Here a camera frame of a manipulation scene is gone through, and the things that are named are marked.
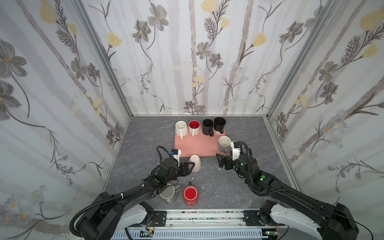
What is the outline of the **pink upside-down mug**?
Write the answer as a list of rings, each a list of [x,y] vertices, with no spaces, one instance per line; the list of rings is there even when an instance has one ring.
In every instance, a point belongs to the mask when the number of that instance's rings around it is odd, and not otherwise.
[[[197,173],[200,171],[201,169],[201,159],[199,156],[197,155],[192,155],[190,158],[189,158],[189,162],[190,163],[194,163],[195,165],[193,166],[192,168],[192,172],[193,173]]]

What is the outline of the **small grey upside-down mug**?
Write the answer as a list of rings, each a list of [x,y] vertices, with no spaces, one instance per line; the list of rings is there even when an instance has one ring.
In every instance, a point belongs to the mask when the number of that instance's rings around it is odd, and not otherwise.
[[[231,139],[227,136],[219,137],[218,149],[223,154],[228,154],[231,150]]]

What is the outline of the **red upside-down mug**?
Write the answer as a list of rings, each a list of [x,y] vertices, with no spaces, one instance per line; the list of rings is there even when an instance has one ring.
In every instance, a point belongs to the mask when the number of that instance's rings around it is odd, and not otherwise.
[[[199,201],[199,191],[191,183],[183,190],[183,200],[188,207],[195,206]]]

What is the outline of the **black mug white rim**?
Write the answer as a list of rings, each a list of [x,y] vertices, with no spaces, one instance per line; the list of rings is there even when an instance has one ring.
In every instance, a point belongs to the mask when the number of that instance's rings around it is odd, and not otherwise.
[[[210,119],[203,120],[202,132],[205,136],[214,136],[214,122]]]

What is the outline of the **grey mug white base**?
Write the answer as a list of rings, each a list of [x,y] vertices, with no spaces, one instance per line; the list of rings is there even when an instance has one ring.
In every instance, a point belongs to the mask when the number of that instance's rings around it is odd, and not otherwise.
[[[222,117],[216,117],[214,119],[214,131],[220,133],[220,134],[223,134],[224,133],[224,129],[225,129],[225,125],[226,125],[226,120]]]

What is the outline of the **cream ribbed mug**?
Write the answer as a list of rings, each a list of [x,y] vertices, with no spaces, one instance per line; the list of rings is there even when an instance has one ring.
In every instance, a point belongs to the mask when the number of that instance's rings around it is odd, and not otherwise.
[[[183,140],[184,137],[189,133],[188,125],[184,121],[178,121],[175,124],[175,134]]]

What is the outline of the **white mug red inside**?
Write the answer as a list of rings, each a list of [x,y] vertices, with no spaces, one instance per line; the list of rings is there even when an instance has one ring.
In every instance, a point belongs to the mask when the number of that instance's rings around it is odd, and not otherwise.
[[[200,133],[201,124],[197,120],[192,120],[189,122],[189,133],[192,137],[197,136]]]

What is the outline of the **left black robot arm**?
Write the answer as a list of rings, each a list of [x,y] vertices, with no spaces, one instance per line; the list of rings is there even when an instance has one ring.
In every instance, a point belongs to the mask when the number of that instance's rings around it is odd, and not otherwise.
[[[155,167],[142,183],[120,194],[103,192],[93,203],[74,215],[70,232],[85,240],[109,240],[123,215],[131,208],[162,193],[171,181],[192,173],[195,163],[179,163],[167,158]]]

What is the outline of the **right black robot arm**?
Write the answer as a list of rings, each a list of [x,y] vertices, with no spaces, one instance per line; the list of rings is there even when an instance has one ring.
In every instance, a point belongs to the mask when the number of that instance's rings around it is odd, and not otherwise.
[[[349,209],[338,203],[331,205],[311,198],[284,184],[275,176],[259,169],[258,162],[246,153],[237,160],[217,154],[219,166],[234,170],[251,192],[266,201],[259,209],[259,222],[264,225],[283,224],[307,233],[318,240],[355,240],[359,228]]]

